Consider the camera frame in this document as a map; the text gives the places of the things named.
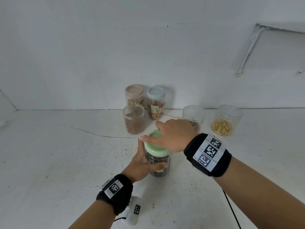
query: black wristband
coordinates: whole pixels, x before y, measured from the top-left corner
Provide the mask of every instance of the black wristband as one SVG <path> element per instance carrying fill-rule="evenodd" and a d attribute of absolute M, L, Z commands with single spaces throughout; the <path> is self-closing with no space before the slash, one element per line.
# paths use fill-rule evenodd
<path fill-rule="evenodd" d="M 216 166 L 213 168 L 213 170 L 210 172 L 205 167 L 203 167 L 198 161 L 193 159 L 193 156 L 201 146 L 201 144 L 204 142 L 208 135 L 205 133 L 201 133 L 193 138 L 193 140 L 187 145 L 187 147 L 184 150 L 184 154 L 186 156 L 186 159 L 192 163 L 192 165 L 199 169 L 201 172 L 208 176 L 213 177 L 221 177 L 226 171 L 227 168 L 231 162 L 232 155 L 228 152 L 228 150 L 225 150 L 223 153 L 223 156 L 220 158 L 220 160 L 217 162 Z"/>
<path fill-rule="evenodd" d="M 128 177 L 123 174 L 118 174 L 103 187 L 102 191 L 98 193 L 96 200 L 102 200 L 111 204 L 114 213 L 119 215 L 128 206 L 130 197 L 132 196 L 132 189 L 133 185 Z"/>

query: person's right arm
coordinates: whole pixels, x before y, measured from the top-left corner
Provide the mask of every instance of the person's right arm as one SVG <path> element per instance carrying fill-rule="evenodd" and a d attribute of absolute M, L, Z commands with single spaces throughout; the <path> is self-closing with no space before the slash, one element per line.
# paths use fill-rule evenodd
<path fill-rule="evenodd" d="M 162 137 L 140 140 L 173 152 L 184 151 L 198 135 L 187 120 L 157 121 L 156 126 Z M 305 204 L 236 158 L 221 177 L 213 178 L 259 229 L 305 228 Z"/>

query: open jar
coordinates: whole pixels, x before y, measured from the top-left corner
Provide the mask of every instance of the open jar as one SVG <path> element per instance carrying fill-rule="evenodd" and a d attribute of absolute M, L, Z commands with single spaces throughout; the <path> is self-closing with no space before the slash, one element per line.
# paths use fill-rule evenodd
<path fill-rule="evenodd" d="M 161 137 L 162 132 L 161 130 L 154 130 L 147 135 L 152 137 Z M 150 164 L 155 164 L 159 162 L 166 162 L 168 164 L 167 168 L 151 172 L 151 175 L 155 177 L 166 176 L 166 174 L 170 170 L 170 162 L 171 162 L 170 151 L 156 144 L 147 143 L 147 142 L 144 142 L 144 147 L 146 152 L 146 159 Z"/>
<path fill-rule="evenodd" d="M 154 86 L 147 89 L 147 112 L 151 119 L 159 120 L 164 111 L 165 90 Z"/>
<path fill-rule="evenodd" d="M 139 134 L 145 130 L 145 110 L 142 105 L 127 105 L 123 109 L 123 116 L 128 133 Z"/>
<path fill-rule="evenodd" d="M 205 118 L 204 108 L 198 105 L 188 105 L 182 110 L 182 119 L 187 119 L 195 129 L 200 132 L 200 127 Z"/>
<path fill-rule="evenodd" d="M 126 104 L 144 105 L 144 91 L 140 85 L 132 84 L 125 88 Z"/>
<path fill-rule="evenodd" d="M 216 110 L 211 129 L 222 136 L 230 136 L 242 118 L 243 113 L 234 106 L 223 104 Z"/>

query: white table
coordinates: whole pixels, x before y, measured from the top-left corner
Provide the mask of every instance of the white table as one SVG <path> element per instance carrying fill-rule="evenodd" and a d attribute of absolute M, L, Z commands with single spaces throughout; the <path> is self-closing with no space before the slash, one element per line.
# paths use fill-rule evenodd
<path fill-rule="evenodd" d="M 206 133 L 213 115 L 207 110 Z M 235 157 L 305 202 L 304 120 L 305 109 L 244 110 L 235 134 L 220 138 Z M 147 124 L 143 134 L 155 129 L 154 121 Z M 126 132 L 121 110 L 15 112 L 0 128 L 1 228 L 69 227 L 128 164 L 138 136 Z M 145 202 L 137 226 L 116 221 L 113 228 L 238 228 L 222 189 L 182 153 L 173 155 L 167 177 L 147 176 L 133 195 Z"/>

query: person's left hand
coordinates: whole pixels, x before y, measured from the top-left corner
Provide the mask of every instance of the person's left hand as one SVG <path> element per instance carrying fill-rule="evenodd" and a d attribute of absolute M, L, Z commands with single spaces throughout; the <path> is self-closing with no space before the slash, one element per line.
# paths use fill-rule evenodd
<path fill-rule="evenodd" d="M 168 167 L 165 162 L 150 164 L 145 158 L 144 143 L 138 140 L 138 151 L 129 165 L 123 170 L 124 174 L 132 183 L 141 181 L 149 173 Z"/>

